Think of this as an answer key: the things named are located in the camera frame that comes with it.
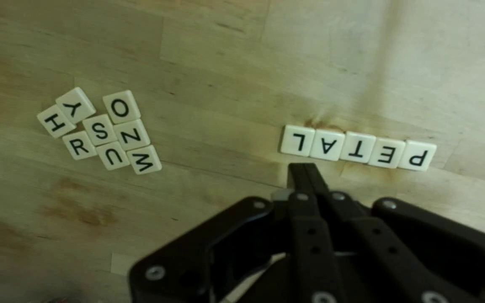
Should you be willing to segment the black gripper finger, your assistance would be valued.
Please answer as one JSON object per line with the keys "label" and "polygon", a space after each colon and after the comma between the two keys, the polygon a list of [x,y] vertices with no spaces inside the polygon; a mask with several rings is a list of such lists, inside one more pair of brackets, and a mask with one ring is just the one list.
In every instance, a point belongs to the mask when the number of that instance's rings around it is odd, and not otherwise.
{"label": "black gripper finger", "polygon": [[315,199],[322,201],[337,201],[337,203],[350,201],[350,196],[347,192],[328,189],[325,179],[322,177],[315,164],[306,164],[303,171],[305,171],[305,182],[303,182],[305,194],[312,194]]}
{"label": "black gripper finger", "polygon": [[306,164],[290,164],[286,187],[274,191],[271,194],[273,203],[286,203],[291,196],[298,197],[300,194],[308,192],[308,177],[306,177]]}

